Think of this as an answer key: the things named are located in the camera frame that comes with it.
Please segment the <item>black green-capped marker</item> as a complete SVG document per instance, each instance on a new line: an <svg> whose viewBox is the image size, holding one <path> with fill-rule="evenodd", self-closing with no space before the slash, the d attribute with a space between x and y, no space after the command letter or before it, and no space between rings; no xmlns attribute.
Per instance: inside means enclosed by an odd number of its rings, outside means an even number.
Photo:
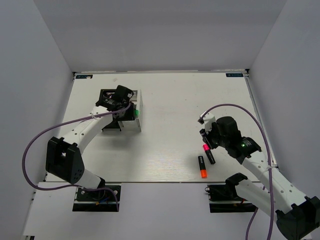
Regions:
<svg viewBox="0 0 320 240"><path fill-rule="evenodd" d="M139 117L139 114L140 114L139 110L138 110L138 109L135 109L135 110L134 110L134 117L135 117L135 118L138 118L138 117Z"/></svg>

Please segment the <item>pink capped black highlighter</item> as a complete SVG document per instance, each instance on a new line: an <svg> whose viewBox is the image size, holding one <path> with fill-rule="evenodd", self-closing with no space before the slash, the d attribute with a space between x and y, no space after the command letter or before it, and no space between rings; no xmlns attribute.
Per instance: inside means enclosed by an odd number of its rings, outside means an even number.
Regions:
<svg viewBox="0 0 320 240"><path fill-rule="evenodd" d="M216 161L215 161L214 156L211 152L211 149L209 148L209 146L207 144L204 144L202 147L203 147L203 150L204 150L210 164L214 165L216 163Z"/></svg>

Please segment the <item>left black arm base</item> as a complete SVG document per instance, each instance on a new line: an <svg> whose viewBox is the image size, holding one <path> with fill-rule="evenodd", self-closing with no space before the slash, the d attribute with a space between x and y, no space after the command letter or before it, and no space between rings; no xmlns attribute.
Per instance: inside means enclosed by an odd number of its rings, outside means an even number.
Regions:
<svg viewBox="0 0 320 240"><path fill-rule="evenodd" d="M85 191L83 189L77 189L73 201L73 212L117 212L117 206L120 206L121 198L121 184L106 185L113 191L116 196L117 202L114 195L108 190L100 191Z"/></svg>

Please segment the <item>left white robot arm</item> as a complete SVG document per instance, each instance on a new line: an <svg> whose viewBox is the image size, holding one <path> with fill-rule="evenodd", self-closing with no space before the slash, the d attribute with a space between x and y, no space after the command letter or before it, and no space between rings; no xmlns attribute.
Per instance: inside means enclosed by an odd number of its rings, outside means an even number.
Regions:
<svg viewBox="0 0 320 240"><path fill-rule="evenodd" d="M62 137L52 137L47 144L45 170L68 182L88 189L94 199L105 196L105 180L85 168L82 154L102 130L112 124L136 118L131 101L135 92L118 85L115 90L102 89L88 117Z"/></svg>

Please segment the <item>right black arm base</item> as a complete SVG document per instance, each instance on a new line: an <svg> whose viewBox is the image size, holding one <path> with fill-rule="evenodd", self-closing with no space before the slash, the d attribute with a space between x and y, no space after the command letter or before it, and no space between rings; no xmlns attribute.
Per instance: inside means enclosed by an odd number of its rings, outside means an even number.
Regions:
<svg viewBox="0 0 320 240"><path fill-rule="evenodd" d="M204 191L208 195L210 213L253 213L256 210L248 200L233 196L225 184L207 185Z"/></svg>

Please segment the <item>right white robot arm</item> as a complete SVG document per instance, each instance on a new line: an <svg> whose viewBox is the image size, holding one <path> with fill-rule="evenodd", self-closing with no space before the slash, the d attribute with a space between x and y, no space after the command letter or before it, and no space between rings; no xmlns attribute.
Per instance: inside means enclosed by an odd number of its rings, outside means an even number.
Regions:
<svg viewBox="0 0 320 240"><path fill-rule="evenodd" d="M289 182L276 166L268 162L262 148L252 138L241 135L231 116L215 118L206 113L199 122L204 125L200 135L211 150L224 148L265 187L262 190L244 174L236 173L225 181L229 198L250 201L270 216L288 240L300 240L319 228L319 198L308 197Z"/></svg>

